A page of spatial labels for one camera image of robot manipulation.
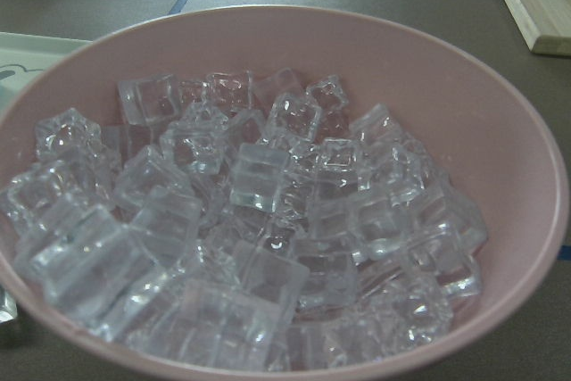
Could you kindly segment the clear ice cubes pile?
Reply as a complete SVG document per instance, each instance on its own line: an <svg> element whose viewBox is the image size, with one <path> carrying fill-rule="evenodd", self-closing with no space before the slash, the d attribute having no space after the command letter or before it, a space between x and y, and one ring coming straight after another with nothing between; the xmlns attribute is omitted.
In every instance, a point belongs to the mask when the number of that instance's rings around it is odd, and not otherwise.
<svg viewBox="0 0 571 381"><path fill-rule="evenodd" d="M104 341L179 363L332 369L430 344L480 294L478 207L330 75L121 81L123 122L34 129L1 192L13 265Z"/></svg>

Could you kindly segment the white serving tray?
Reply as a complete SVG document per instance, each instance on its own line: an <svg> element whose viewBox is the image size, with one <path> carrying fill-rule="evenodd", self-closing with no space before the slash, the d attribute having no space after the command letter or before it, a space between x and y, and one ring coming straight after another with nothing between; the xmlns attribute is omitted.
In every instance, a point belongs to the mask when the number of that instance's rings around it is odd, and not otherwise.
<svg viewBox="0 0 571 381"><path fill-rule="evenodd" d="M90 41L1 33L1 112L30 81Z"/></svg>

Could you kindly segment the pink bowl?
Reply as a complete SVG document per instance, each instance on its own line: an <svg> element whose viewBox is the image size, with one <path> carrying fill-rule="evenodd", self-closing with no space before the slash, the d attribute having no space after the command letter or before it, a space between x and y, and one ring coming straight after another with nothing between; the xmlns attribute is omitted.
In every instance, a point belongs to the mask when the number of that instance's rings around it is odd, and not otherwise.
<svg viewBox="0 0 571 381"><path fill-rule="evenodd" d="M484 290L434 344L388 360L282 372L282 380L386 380L442 360L504 322L546 277L567 232L569 188L540 114L506 79L426 33L361 14L255 5L171 15L103 37L46 69L1 119L1 179L35 158L38 120L69 108L120 120L116 84L161 72L203 75L292 67L309 82L340 75L360 116L386 104L453 184L479 205L488 239Z"/></svg>

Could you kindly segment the metal ice scoop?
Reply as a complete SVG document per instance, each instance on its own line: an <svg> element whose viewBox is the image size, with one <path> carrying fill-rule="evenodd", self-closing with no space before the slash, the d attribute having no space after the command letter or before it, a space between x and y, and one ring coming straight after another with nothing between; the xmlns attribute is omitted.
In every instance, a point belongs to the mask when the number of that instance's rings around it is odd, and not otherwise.
<svg viewBox="0 0 571 381"><path fill-rule="evenodd" d="M4 324L17 319L18 308L13 297L0 286L0 323Z"/></svg>

